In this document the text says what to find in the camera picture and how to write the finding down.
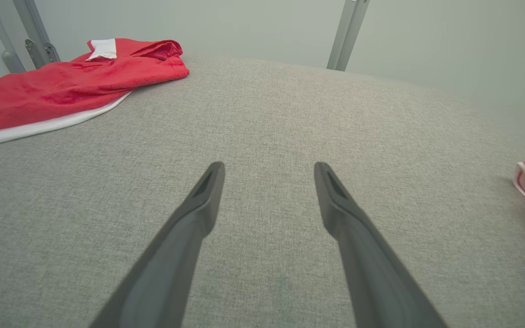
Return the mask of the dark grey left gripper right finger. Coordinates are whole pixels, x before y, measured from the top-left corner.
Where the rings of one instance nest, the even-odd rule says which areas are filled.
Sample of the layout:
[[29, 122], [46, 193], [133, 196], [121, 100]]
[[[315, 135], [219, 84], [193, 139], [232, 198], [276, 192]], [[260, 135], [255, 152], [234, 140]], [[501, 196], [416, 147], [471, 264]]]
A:
[[329, 164], [314, 166], [327, 232], [337, 241], [359, 328], [445, 328], [446, 322]]

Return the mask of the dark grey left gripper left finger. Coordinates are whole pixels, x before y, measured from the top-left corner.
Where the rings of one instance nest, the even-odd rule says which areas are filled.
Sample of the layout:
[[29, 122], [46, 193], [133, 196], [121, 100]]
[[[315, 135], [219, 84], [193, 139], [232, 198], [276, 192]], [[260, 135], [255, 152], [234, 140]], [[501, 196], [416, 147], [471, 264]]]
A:
[[212, 232], [225, 180], [213, 162], [139, 256], [92, 328], [179, 328], [202, 241]]

